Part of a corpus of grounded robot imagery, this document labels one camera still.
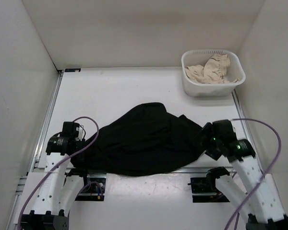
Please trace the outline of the black trousers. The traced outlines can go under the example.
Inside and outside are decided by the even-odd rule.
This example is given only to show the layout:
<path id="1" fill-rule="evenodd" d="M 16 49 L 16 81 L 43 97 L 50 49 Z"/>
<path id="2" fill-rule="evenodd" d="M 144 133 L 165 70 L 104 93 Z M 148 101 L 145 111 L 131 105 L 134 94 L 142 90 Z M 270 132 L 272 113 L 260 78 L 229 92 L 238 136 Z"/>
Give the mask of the black trousers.
<path id="1" fill-rule="evenodd" d="M 104 126 L 72 157 L 75 168 L 125 176 L 169 173 L 184 167 L 204 150 L 193 144 L 202 127 L 185 115 L 175 116 L 162 103 L 140 104 Z"/>

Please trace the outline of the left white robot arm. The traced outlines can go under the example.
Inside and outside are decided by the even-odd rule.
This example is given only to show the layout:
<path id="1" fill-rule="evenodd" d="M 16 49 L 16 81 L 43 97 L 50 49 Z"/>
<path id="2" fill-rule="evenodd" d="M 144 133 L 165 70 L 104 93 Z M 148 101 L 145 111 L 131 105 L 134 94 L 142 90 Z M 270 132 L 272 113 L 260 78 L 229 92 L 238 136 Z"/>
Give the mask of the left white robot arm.
<path id="1" fill-rule="evenodd" d="M 43 179 L 29 195 L 37 195 L 28 214 L 20 211 L 19 230 L 67 230 L 68 213 L 79 191 L 91 186 L 90 178 L 76 173 L 66 175 L 73 153 L 84 143 L 84 129 L 76 122 L 64 122 L 62 131 L 53 135 L 46 147 L 46 165 Z"/>

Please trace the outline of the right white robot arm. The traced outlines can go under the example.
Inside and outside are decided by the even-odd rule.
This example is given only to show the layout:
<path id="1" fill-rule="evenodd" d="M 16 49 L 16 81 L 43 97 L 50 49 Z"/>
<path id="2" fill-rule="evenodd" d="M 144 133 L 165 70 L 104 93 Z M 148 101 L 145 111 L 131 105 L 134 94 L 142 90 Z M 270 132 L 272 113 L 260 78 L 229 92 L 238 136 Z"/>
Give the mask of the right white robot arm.
<path id="1" fill-rule="evenodd" d="M 278 149 L 265 171 L 261 169 L 251 143 L 247 139 L 237 139 L 232 121 L 206 123 L 199 133 L 205 154 L 214 160 L 221 156 L 227 158 L 245 188 L 239 188 L 224 167 L 212 168 L 206 175 L 206 187 L 223 194 L 235 208 L 225 229 L 242 218 L 247 230 L 288 230 L 288 215 L 276 193 L 277 187 L 266 178 L 280 155 L 281 138 L 273 127 L 267 127 L 276 135 Z"/>

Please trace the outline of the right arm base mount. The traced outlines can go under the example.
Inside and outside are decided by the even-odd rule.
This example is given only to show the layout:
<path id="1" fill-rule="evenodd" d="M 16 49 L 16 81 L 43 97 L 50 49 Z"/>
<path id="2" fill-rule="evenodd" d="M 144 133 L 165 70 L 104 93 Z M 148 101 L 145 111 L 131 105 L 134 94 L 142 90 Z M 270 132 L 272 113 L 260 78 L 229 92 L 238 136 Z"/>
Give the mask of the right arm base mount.
<path id="1" fill-rule="evenodd" d="M 225 171 L 209 170 L 206 177 L 192 177 L 188 185 L 192 191 L 193 203 L 227 203 L 229 200 L 216 188 L 216 179 L 231 173 Z"/>

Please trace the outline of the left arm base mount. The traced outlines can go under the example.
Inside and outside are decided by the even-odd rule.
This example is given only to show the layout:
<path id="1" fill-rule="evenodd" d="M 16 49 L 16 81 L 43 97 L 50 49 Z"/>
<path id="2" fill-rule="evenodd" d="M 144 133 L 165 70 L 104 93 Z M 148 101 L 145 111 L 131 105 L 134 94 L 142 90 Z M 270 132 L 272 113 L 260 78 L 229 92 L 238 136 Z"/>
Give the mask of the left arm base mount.
<path id="1" fill-rule="evenodd" d="M 106 189 L 106 173 L 84 169 L 70 169 L 65 173 L 65 181 L 70 176 L 80 176 L 84 182 L 84 189 L 76 197 L 76 201 L 104 201 Z"/>

